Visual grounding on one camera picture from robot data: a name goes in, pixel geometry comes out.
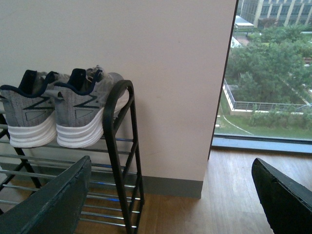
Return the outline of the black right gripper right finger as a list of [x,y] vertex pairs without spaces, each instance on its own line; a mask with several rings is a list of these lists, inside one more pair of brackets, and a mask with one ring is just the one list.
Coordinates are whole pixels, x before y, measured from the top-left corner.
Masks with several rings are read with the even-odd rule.
[[275,234],[312,232],[312,192],[260,158],[252,164],[253,182]]

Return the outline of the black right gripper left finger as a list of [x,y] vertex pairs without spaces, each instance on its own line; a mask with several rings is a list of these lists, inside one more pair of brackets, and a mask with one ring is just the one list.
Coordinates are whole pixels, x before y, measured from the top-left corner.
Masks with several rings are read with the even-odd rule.
[[2,234],[72,234],[88,193],[91,159],[82,157],[0,216]]

